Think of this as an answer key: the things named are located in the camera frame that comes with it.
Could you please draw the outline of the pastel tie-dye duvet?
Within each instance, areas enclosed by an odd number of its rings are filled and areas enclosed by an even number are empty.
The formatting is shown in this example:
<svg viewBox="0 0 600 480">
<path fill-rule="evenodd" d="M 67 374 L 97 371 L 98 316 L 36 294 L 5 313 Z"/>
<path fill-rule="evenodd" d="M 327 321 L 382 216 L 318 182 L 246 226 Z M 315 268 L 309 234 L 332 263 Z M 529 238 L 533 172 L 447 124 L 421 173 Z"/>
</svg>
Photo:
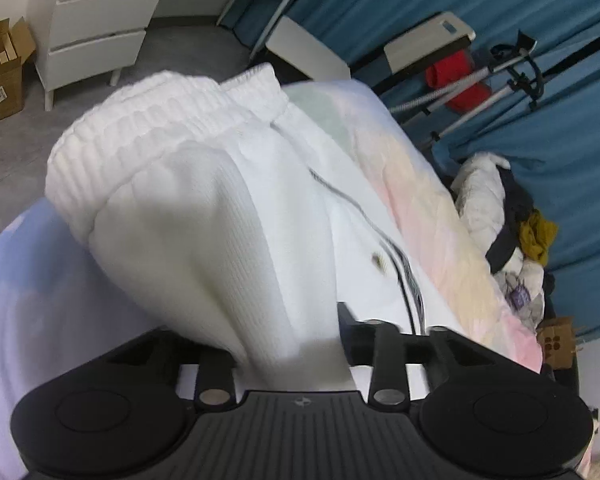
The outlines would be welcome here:
<svg viewBox="0 0 600 480">
<path fill-rule="evenodd" d="M 350 154 L 398 225 L 411 260 L 471 339 L 538 370 L 534 333 L 513 315 L 432 167 L 385 105 L 353 81 L 293 84 L 294 104 Z M 0 234 L 0 479 L 26 471 L 9 430 L 16 403 L 43 382 L 154 325 L 110 283 L 46 200 Z"/>
</svg>

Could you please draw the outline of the brown paper shopping bag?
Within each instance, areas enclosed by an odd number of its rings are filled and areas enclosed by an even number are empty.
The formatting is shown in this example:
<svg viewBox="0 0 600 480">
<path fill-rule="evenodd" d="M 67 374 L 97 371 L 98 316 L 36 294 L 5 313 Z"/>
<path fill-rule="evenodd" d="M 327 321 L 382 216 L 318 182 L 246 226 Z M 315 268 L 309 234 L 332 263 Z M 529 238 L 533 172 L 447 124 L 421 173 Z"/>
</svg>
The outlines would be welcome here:
<svg viewBox="0 0 600 480">
<path fill-rule="evenodd" d="M 544 363 L 553 370 L 569 370 L 577 354 L 577 337 L 572 316 L 543 321 L 536 329 Z"/>
</svg>

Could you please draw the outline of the white dressing table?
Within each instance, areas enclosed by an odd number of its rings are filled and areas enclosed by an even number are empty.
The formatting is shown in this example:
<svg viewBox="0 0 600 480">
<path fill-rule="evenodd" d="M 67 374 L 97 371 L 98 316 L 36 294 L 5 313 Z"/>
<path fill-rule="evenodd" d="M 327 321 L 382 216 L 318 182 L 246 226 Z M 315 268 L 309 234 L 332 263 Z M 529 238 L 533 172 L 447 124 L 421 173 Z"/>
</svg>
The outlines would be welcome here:
<svg viewBox="0 0 600 480">
<path fill-rule="evenodd" d="M 29 0 L 27 18 L 38 43 L 35 68 L 44 108 L 56 90 L 108 74 L 117 84 L 133 65 L 153 18 L 222 21 L 236 0 Z"/>
</svg>

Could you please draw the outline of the white puffer jacket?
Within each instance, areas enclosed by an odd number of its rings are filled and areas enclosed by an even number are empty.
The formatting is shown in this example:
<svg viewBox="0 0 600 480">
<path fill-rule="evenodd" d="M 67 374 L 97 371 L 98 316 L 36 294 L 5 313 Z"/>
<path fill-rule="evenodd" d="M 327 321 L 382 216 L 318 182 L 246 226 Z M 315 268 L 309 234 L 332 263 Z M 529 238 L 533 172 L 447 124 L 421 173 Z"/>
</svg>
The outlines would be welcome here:
<svg viewBox="0 0 600 480">
<path fill-rule="evenodd" d="M 460 167 L 451 184 L 460 220 L 485 255 L 505 223 L 505 188 L 500 170 L 509 170 L 503 157 L 480 152 Z"/>
</svg>

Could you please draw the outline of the mustard yellow garment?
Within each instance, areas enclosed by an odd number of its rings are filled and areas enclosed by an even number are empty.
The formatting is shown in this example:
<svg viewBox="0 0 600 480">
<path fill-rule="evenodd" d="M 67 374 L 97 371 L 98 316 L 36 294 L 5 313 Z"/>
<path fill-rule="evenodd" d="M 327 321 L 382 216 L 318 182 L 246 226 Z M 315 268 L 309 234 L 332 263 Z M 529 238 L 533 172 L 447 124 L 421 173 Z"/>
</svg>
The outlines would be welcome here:
<svg viewBox="0 0 600 480">
<path fill-rule="evenodd" d="M 519 223 L 518 240 L 522 253 L 530 260 L 547 266 L 550 246 L 558 234 L 558 224 L 547 220 L 539 209 L 533 209 L 529 217 Z"/>
</svg>

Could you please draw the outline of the cardboard box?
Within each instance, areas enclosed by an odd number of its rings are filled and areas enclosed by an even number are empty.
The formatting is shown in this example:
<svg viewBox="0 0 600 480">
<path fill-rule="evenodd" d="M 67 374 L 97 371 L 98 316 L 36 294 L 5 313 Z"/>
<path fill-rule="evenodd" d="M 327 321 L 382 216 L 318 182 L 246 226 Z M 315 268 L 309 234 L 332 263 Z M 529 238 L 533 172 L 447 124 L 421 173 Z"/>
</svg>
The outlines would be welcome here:
<svg viewBox="0 0 600 480">
<path fill-rule="evenodd" d="M 36 44 L 24 18 L 13 25 L 8 18 L 0 21 L 0 120 L 23 109 L 22 68 L 35 51 Z"/>
</svg>

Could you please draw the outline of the grey white crumpled clothes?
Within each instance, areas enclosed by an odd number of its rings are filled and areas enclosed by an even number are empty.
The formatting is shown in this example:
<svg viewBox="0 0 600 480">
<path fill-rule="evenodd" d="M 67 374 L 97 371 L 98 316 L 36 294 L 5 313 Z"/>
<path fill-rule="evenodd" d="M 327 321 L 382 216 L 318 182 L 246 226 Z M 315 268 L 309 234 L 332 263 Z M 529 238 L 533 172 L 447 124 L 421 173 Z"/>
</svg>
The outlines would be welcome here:
<svg viewBox="0 0 600 480">
<path fill-rule="evenodd" d="M 539 263 L 526 259 L 518 274 L 500 271 L 494 278 L 514 315 L 534 332 L 544 318 L 544 268 Z"/>
</svg>

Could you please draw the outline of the white zip sweatshirt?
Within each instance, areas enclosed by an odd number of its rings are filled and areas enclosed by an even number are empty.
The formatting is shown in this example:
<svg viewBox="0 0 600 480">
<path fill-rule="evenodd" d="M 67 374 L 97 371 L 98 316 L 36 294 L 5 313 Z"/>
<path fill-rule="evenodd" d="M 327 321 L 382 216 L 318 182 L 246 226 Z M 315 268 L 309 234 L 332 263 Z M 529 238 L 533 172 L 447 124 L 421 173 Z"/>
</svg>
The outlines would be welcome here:
<svg viewBox="0 0 600 480">
<path fill-rule="evenodd" d="M 362 385 L 338 304 L 409 334 L 460 325 L 362 171 L 269 65 L 119 89 L 57 141 L 45 193 L 114 284 L 230 352 L 253 387 Z"/>
</svg>

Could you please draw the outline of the black and white chair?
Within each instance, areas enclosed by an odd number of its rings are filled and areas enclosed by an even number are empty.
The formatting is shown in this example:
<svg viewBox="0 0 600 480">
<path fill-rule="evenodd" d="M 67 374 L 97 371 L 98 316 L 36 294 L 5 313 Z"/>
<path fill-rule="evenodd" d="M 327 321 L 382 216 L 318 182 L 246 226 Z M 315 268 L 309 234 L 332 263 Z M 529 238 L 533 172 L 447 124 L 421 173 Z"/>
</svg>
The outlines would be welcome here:
<svg viewBox="0 0 600 480">
<path fill-rule="evenodd" d="M 468 48 L 474 29 L 450 11 L 437 12 L 392 35 L 372 32 L 370 41 L 346 49 L 321 40 L 284 16 L 253 62 L 271 64 L 283 84 L 358 79 L 382 93 L 430 65 Z"/>
</svg>

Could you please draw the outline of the blue curtain right panel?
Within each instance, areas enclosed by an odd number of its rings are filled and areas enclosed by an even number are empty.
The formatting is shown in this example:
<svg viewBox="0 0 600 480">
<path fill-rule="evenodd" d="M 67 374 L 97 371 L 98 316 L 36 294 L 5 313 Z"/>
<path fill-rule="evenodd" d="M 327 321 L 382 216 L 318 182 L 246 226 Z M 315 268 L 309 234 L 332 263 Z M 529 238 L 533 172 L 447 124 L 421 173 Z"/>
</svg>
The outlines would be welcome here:
<svg viewBox="0 0 600 480">
<path fill-rule="evenodd" d="M 580 338 L 600 338 L 600 30 L 591 28 L 538 59 L 548 77 L 536 105 L 508 98 L 432 149 L 452 176 L 479 152 L 501 155 L 535 206 L 559 226 L 550 248 L 555 310 Z"/>
</svg>

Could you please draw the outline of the garment steamer stand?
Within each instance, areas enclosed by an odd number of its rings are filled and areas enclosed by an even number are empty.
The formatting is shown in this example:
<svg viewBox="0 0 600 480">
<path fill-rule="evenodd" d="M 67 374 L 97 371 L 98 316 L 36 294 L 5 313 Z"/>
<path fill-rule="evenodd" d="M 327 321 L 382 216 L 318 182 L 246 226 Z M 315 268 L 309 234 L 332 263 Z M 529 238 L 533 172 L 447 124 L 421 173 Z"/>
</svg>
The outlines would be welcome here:
<svg viewBox="0 0 600 480">
<path fill-rule="evenodd" d="M 514 44 L 497 44 L 491 48 L 490 64 L 420 98 L 390 107 L 389 112 L 394 117 L 400 117 L 416 110 L 415 115 L 401 124 L 403 130 L 407 131 L 411 125 L 432 116 L 464 93 L 469 93 L 469 104 L 457 112 L 458 117 L 448 126 L 428 134 L 420 144 L 419 149 L 423 151 L 517 92 L 522 92 L 535 105 L 545 90 L 542 70 L 533 57 L 537 47 L 538 40 L 520 30 Z"/>
</svg>

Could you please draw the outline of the black garment on pile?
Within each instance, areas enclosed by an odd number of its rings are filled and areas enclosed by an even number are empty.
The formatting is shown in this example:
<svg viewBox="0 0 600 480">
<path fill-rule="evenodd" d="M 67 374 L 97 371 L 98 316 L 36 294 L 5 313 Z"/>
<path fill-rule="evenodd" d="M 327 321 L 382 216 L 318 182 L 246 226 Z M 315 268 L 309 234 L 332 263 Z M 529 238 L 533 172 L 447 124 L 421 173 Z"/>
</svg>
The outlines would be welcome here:
<svg viewBox="0 0 600 480">
<path fill-rule="evenodd" d="M 527 221 L 533 210 L 531 195 L 517 183 L 510 169 L 498 168 L 505 197 L 504 224 L 486 252 L 492 274 L 500 272 L 519 246 L 519 225 Z"/>
</svg>

